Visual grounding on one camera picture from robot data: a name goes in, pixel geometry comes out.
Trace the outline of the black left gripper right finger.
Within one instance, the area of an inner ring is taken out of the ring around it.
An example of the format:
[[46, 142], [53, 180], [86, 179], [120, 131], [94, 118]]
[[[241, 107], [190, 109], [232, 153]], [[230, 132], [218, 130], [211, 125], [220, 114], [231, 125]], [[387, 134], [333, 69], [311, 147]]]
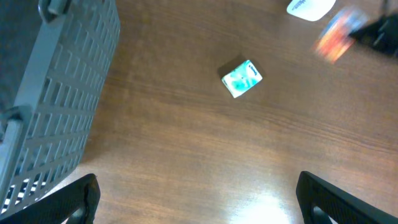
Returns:
[[394, 217], [309, 171], [299, 175], [296, 196], [305, 224], [397, 223]]

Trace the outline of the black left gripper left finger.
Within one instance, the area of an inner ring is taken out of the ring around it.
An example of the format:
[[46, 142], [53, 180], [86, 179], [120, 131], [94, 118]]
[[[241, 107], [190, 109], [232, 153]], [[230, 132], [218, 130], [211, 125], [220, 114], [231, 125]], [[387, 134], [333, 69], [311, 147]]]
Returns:
[[101, 191], [96, 176], [87, 174], [42, 200], [1, 220], [1, 223], [93, 223], [100, 197]]

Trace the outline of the teal tissue pack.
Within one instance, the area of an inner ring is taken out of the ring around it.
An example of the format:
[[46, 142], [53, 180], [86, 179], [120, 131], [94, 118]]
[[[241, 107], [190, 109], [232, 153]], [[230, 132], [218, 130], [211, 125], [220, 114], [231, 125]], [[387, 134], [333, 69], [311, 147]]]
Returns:
[[244, 61], [221, 79], [233, 98], [243, 95], [261, 80], [262, 75], [250, 60]]

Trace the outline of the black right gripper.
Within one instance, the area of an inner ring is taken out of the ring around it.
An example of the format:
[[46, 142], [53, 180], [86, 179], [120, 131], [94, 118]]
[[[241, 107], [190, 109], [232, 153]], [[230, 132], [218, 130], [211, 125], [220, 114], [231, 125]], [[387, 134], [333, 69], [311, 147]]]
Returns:
[[383, 0], [381, 16], [349, 37], [381, 54], [397, 58], [397, 12], [389, 14], [390, 0]]

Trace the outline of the orange tissue pack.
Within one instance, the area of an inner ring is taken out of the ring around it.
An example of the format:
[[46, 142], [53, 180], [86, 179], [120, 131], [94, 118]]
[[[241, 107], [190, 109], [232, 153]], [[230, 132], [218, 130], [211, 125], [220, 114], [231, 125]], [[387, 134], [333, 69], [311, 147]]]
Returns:
[[327, 24], [315, 41], [313, 51], [330, 63], [335, 63], [355, 42], [350, 33], [362, 28], [368, 15], [354, 6], [344, 7]]

